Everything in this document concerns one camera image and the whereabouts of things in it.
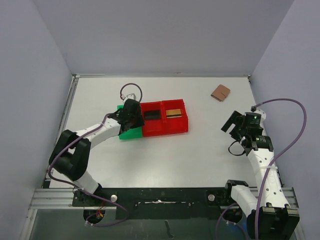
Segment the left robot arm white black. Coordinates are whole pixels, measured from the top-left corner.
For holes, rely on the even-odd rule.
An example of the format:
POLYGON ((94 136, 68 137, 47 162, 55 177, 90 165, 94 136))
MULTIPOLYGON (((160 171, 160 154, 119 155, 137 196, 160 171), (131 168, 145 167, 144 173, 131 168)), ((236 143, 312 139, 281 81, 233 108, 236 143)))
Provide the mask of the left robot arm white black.
POLYGON ((83 130, 64 130, 49 158, 48 176, 93 195, 101 185, 88 172, 90 151, 104 141, 144 125, 141 104, 126 99, 123 107, 83 130))

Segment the green plastic bin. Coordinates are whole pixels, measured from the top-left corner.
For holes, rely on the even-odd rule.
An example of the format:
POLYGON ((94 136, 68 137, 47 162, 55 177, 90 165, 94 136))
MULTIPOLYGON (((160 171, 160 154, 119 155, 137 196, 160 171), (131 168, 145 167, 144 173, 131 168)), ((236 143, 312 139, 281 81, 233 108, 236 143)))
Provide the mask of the green plastic bin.
MULTIPOLYGON (((122 108, 123 105, 118 105, 117 110, 122 108)), ((141 138, 143 136, 142 134, 142 127, 130 129, 126 132, 121 132, 121 134, 118 136, 120 140, 131 140, 131 139, 137 139, 141 138)))

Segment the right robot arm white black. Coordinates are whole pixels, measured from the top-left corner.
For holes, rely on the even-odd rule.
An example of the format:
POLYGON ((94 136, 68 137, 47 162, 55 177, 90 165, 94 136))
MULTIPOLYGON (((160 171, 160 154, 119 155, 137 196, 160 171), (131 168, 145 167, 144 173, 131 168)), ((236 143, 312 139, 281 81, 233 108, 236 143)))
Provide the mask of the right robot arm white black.
POLYGON ((262 121, 266 114, 260 110, 244 114, 234 111, 221 130, 229 133, 243 148, 257 184, 254 196, 246 182, 228 180, 228 197, 235 201, 246 216, 247 233, 251 239, 288 240, 299 223, 300 215, 290 206, 272 160, 274 146, 264 134, 262 121))

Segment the brown leather card holder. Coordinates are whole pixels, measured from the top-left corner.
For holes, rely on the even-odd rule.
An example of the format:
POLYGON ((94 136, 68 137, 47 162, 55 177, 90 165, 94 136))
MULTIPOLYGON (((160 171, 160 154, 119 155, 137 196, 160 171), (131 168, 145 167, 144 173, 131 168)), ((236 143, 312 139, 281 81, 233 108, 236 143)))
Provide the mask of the brown leather card holder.
POLYGON ((220 84, 217 86, 217 88, 211 93, 211 97, 216 99, 217 101, 219 102, 223 102, 227 97, 228 95, 230 94, 231 90, 220 84))

